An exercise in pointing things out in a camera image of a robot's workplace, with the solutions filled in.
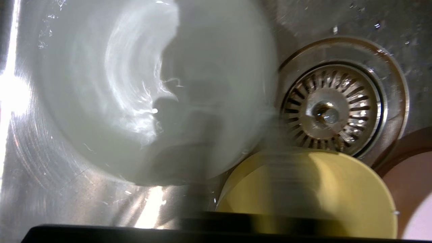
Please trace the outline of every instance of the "yellow bowl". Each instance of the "yellow bowl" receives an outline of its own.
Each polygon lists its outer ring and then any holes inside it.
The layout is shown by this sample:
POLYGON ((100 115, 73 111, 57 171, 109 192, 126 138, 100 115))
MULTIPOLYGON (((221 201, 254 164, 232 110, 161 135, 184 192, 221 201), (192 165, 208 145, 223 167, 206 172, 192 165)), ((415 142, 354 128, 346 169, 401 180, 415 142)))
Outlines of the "yellow bowl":
MULTIPOLYGON (((266 155, 258 153, 243 161, 222 189, 218 211, 260 215, 255 225, 263 233, 276 233, 266 155)), ((342 153, 301 150, 289 155, 302 167, 303 183, 311 189, 320 210, 339 227, 329 226, 331 236, 396 238, 397 217, 389 190, 381 178, 359 160, 342 153)))

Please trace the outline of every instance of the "stainless steel sink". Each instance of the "stainless steel sink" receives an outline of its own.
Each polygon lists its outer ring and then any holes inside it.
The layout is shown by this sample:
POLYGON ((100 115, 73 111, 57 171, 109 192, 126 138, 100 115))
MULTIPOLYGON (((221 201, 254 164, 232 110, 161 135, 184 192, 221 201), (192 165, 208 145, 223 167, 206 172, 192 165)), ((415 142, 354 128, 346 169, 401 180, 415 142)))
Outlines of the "stainless steel sink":
MULTIPOLYGON (((47 18, 61 16, 72 1, 0 1, 3 97, 19 102, 18 96, 26 95, 20 84, 10 86, 14 77, 28 85, 28 92, 34 91, 32 58, 45 45, 41 35, 50 34, 41 26, 47 18)), ((354 155, 383 174, 395 158, 432 148, 431 1, 263 0, 256 4, 268 17, 277 43, 277 109, 283 108, 286 93, 308 70, 323 64, 356 65, 374 74, 371 79, 383 105, 373 137, 365 139, 367 146, 354 155)), ((93 172, 80 163, 70 145, 56 139, 62 137, 61 131, 46 129, 53 120, 38 102, 30 100, 26 116, 11 116, 9 108, 1 106, 2 242, 19 241, 39 224, 175 227, 173 219, 187 186, 141 187, 93 172)), ((216 203, 221 181, 223 175, 209 183, 214 199, 209 208, 216 203)))

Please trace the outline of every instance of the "yellow plate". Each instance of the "yellow plate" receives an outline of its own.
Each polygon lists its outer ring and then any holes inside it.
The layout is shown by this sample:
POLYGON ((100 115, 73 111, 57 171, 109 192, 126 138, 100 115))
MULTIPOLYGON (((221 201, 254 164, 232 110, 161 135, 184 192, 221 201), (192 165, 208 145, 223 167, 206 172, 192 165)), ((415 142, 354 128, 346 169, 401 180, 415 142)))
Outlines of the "yellow plate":
MULTIPOLYGON (((270 184, 264 154, 242 162, 230 175, 218 211, 267 215, 256 228, 275 233, 270 184)), ((396 238, 397 217, 389 190, 381 178, 359 160, 342 153, 302 150, 289 155, 302 166, 304 183, 311 189, 322 211, 340 223, 343 231, 329 227, 327 235, 396 238)))

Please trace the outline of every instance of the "sink drain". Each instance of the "sink drain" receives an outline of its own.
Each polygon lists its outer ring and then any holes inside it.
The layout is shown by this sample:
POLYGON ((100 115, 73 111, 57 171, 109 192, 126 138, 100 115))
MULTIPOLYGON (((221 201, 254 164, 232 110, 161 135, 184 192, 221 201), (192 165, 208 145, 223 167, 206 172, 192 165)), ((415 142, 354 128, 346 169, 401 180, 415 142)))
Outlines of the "sink drain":
POLYGON ((384 48, 347 36, 317 40, 279 68, 275 105, 284 142, 385 163, 409 111, 403 72, 384 48))
POLYGON ((355 155, 373 137, 381 119, 378 89, 366 72, 325 64, 304 73, 282 104, 282 121, 300 147, 355 155))

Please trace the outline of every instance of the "drain strainer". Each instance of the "drain strainer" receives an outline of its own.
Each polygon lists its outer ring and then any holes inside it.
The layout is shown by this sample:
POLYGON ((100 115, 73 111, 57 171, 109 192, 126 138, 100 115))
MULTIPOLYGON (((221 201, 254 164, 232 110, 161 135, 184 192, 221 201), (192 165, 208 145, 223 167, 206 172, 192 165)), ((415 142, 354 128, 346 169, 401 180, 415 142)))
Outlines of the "drain strainer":
POLYGON ((304 73, 282 104, 282 121, 300 147, 355 155, 366 147, 381 118, 377 87, 366 72, 327 64, 304 73))

